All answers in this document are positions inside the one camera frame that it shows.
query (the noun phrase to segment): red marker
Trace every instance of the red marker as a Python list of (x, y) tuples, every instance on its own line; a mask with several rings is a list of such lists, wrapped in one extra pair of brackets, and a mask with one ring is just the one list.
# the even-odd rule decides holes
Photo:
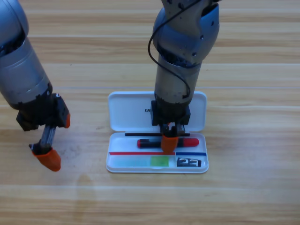
[[(180, 138), (178, 140), (177, 148), (182, 147), (196, 147), (199, 144), (199, 140), (197, 138)], [(161, 140), (160, 139), (139, 139), (137, 140), (137, 147), (139, 149), (152, 149), (152, 148), (160, 148)]]

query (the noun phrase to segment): orange gripper fingertip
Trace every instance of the orange gripper fingertip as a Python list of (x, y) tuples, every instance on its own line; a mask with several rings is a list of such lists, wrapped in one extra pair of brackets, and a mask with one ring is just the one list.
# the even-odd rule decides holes
[(34, 155), (39, 162), (49, 170), (57, 172), (60, 170), (61, 158), (56, 150), (51, 149), (47, 154)]
[(69, 128), (70, 125), (71, 125), (71, 114), (68, 114), (65, 128)]
[(179, 137), (166, 137), (163, 135), (161, 149), (164, 153), (172, 153), (178, 145)]

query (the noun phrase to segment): gray robot arm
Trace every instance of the gray robot arm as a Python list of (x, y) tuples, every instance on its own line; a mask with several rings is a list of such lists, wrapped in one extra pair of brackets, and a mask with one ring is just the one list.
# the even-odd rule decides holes
[(41, 140), (30, 145), (39, 161), (53, 171), (60, 158), (52, 149), (56, 127), (68, 128), (70, 114), (53, 88), (27, 37), (28, 21), (17, 0), (0, 0), (0, 92), (19, 111), (24, 131), (45, 125)]
[[(189, 122), (188, 105), (202, 61), (218, 37), (217, 2), (162, 0), (164, 8), (156, 18), (152, 35), (159, 58), (151, 118), (152, 125), (159, 125), (165, 137), (181, 135), (185, 132), (184, 125)], [(169, 130), (168, 124), (172, 122), (175, 126)]]

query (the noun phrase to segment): wooden table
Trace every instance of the wooden table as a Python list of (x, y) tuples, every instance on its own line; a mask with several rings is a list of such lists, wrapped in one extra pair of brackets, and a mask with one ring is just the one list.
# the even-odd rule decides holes
[(197, 90), (209, 99), (210, 169), (112, 174), (107, 96), (153, 90), (147, 42), (159, 0), (21, 0), (30, 40), (71, 113), (57, 130), (62, 169), (28, 144), (0, 99), (0, 224), (299, 225), (300, 1), (224, 0)]

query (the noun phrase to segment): red stripe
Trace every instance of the red stripe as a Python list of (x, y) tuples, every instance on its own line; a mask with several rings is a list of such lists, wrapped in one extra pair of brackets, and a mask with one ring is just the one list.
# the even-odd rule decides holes
[(153, 152), (153, 151), (113, 151), (110, 155), (175, 155), (175, 152), (164, 153), (164, 152)]

